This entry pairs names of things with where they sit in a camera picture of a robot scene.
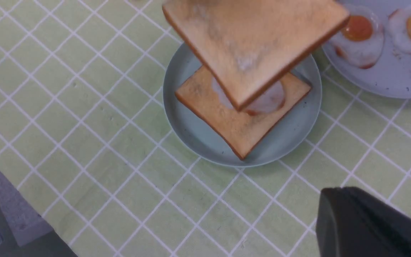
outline tablecloth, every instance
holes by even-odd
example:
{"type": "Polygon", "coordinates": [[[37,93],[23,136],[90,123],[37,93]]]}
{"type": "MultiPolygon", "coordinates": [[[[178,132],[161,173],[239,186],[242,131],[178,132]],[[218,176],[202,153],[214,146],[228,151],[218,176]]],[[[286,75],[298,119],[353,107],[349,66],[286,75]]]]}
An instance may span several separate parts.
{"type": "Polygon", "coordinates": [[[307,139],[265,166],[211,164],[173,134],[161,0],[0,0],[0,170],[79,256],[318,256],[324,187],[411,217],[411,100],[362,91],[314,56],[307,139]]]}

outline toast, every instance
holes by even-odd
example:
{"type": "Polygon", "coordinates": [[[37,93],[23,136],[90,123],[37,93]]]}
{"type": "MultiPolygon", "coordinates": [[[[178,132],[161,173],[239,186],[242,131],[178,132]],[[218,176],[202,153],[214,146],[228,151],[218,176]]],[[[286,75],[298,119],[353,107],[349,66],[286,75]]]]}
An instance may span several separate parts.
{"type": "Polygon", "coordinates": [[[212,73],[204,66],[176,90],[176,97],[212,127],[236,156],[243,160],[272,127],[311,90],[309,85],[291,73],[287,73],[280,81],[285,91],[285,103],[270,114],[250,116],[245,112],[226,108],[212,89],[212,73]]]}
{"type": "Polygon", "coordinates": [[[237,111],[349,19],[334,0],[168,0],[163,13],[237,111]]]}

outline sandwich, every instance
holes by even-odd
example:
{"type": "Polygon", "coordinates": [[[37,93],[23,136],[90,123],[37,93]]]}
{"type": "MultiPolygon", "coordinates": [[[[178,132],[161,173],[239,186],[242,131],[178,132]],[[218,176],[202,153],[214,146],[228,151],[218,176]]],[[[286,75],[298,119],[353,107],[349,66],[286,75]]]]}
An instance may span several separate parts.
{"type": "Polygon", "coordinates": [[[213,79],[212,73],[201,66],[176,90],[176,98],[215,130],[241,160],[311,90],[307,83],[287,73],[279,80],[284,99],[276,110],[238,112],[220,100],[212,87],[213,79]]]}

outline black object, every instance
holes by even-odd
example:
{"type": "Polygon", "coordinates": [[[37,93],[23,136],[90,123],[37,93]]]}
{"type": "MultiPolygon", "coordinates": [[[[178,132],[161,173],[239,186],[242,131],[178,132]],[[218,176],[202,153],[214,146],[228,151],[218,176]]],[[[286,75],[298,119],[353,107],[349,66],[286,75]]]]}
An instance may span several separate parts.
{"type": "Polygon", "coordinates": [[[322,257],[411,257],[411,218],[357,187],[321,191],[322,257]]]}

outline slice of bread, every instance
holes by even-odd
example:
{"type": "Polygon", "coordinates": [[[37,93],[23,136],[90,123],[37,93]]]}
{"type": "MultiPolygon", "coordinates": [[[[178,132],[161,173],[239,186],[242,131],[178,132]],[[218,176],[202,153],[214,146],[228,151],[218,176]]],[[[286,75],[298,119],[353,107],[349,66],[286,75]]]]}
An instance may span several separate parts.
{"type": "Polygon", "coordinates": [[[167,0],[163,12],[238,111],[349,19],[334,0],[167,0]]]}
{"type": "Polygon", "coordinates": [[[250,151],[269,133],[307,93],[311,87],[291,73],[281,80],[285,90],[285,103],[270,114],[250,116],[221,104],[212,89],[212,73],[202,66],[176,91],[177,99],[196,116],[206,122],[243,160],[250,151]]]}

